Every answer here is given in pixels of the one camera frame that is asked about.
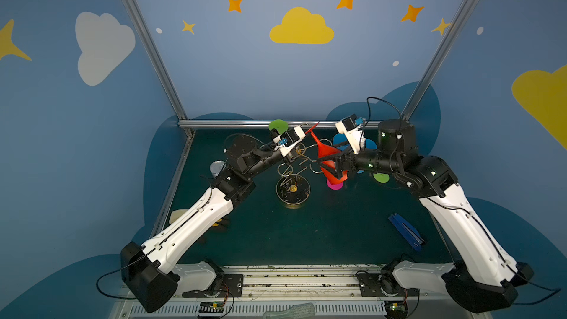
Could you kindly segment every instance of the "robotic arm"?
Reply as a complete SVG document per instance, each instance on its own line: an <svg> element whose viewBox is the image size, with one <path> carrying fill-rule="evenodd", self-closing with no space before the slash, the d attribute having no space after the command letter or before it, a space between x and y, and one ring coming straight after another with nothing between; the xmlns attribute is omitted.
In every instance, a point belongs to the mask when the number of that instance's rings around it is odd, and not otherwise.
<svg viewBox="0 0 567 319"><path fill-rule="evenodd" d="M381 122L378 149L365 149L364 125L355 115L336 127L349 146L317 160L329 181L338 183L345 173L358 170L392 175L436 218L463 259L445 264L392 261L380 273L384 294L428 289L449 294L475 313L511 306L518 296L515 287L527 283L533 271L516 262L493 238L447 164L438 157L419 156L414 126L401 119ZM220 289L223 272L213 263L200 262L183 272L175 265L210 226L252 192L253 177L282 161L293 163L299 157L295 147L311 130L303 132L301 126L282 134L272 130L273 144L259 148L252 137L238 135L225 151L227 167L191 209L141 246L131 242L124 247L122 278L147 312L159 309L174 294L196 289L215 294Z"/></svg>

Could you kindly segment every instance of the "yellow cloud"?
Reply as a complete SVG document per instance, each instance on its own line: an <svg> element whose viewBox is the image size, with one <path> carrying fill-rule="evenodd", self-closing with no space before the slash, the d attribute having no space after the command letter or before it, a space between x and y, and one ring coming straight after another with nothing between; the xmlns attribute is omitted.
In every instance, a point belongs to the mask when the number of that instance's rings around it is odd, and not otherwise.
<svg viewBox="0 0 567 319"><path fill-rule="evenodd" d="M512 94L567 149L567 66L555 73L525 72L514 81Z"/></svg>
<svg viewBox="0 0 567 319"><path fill-rule="evenodd" d="M270 39L276 43L306 43L322 45L328 43L335 32L325 25L319 14L311 14L305 8L293 8L283 17L282 24L270 31Z"/></svg>

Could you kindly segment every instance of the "yellow object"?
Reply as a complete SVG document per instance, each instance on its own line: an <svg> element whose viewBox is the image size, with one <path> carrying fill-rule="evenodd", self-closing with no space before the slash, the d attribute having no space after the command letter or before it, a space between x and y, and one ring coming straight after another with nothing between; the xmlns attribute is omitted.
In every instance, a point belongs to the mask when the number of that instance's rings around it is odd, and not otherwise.
<svg viewBox="0 0 567 319"><path fill-rule="evenodd" d="M340 8L348 8L350 10L353 9L353 0L341 0L341 2L338 4L337 9Z"/></svg>
<svg viewBox="0 0 567 319"><path fill-rule="evenodd" d="M451 25L451 23L445 24L444 19L441 18L441 23L439 24L439 26L437 26L435 29L431 30L431 32L438 31L438 32L441 33L441 35L443 36L443 33L445 32L445 29L446 29L447 27L449 27L449 25Z"/></svg>
<svg viewBox="0 0 567 319"><path fill-rule="evenodd" d="M415 22L416 19L417 19L417 14L419 14L420 11L423 10L423 8L424 8L424 6L422 6L421 8L414 8L413 6L408 5L408 12L401 20L402 21L411 20L411 21Z"/></svg>
<svg viewBox="0 0 567 319"><path fill-rule="evenodd" d="M525 72L512 84L512 94L567 149L567 65L555 73Z"/></svg>
<svg viewBox="0 0 567 319"><path fill-rule="evenodd" d="M238 11L239 13L241 13L242 11L240 11L240 3L242 2L242 0L229 0L229 11Z"/></svg>
<svg viewBox="0 0 567 319"><path fill-rule="evenodd" d="M193 32L193 26L195 26L195 24L189 25L185 22L185 20L183 20L183 24L185 24L185 27L181 31L190 31L193 35L195 35L195 33Z"/></svg>
<svg viewBox="0 0 567 319"><path fill-rule="evenodd" d="M32 60L21 49L12 43L12 29L14 28L14 20L8 21L2 30L0 30L0 59L13 54L23 59Z"/></svg>
<svg viewBox="0 0 567 319"><path fill-rule="evenodd" d="M322 45L328 43L335 32L327 27L319 14L311 14L305 8L293 8L284 15L282 24L270 31L270 39L276 43L304 43Z"/></svg>

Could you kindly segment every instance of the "green disc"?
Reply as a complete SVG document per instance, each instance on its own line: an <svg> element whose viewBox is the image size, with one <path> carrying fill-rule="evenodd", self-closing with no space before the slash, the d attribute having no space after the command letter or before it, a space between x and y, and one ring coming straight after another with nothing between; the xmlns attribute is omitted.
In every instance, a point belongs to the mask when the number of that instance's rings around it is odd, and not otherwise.
<svg viewBox="0 0 567 319"><path fill-rule="evenodd" d="M270 122L270 125L268 126L268 129L271 131L274 128L278 131L279 134L284 133L285 131L287 131L287 128L289 127L289 125L287 124L287 122L285 122L282 119L275 119L272 122Z"/></svg>
<svg viewBox="0 0 567 319"><path fill-rule="evenodd" d="M374 174L374 179L376 179L376 181L381 182L381 183L386 183L388 182L388 180L390 180L390 175L388 174Z"/></svg>

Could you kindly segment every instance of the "red funnel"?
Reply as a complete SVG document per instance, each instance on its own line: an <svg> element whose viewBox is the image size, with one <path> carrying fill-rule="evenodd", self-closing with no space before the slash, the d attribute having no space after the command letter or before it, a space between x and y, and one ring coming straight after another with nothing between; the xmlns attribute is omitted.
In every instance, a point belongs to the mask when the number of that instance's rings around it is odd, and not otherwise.
<svg viewBox="0 0 567 319"><path fill-rule="evenodd" d="M317 143L317 147L319 149L319 151L318 151L319 158L340 153L341 151L338 150L337 148L321 143L321 141L317 138L315 133L313 133L313 129L315 128L315 126L311 127L306 132L306 134L310 132L311 135L313 136L313 139L315 139L315 143ZM335 162L334 161L326 160L326 161L323 161L322 163L325 164L325 165L328 165L329 167L335 168ZM327 177L327 180L329 180L331 185L336 185L336 184L341 183L341 182L345 181L346 179L348 179L348 176L346 175L346 171L343 172L343 177L341 177L340 180L339 180L336 177L334 177L327 169L321 168L321 170L322 170L322 173L325 174L325 176Z"/></svg>

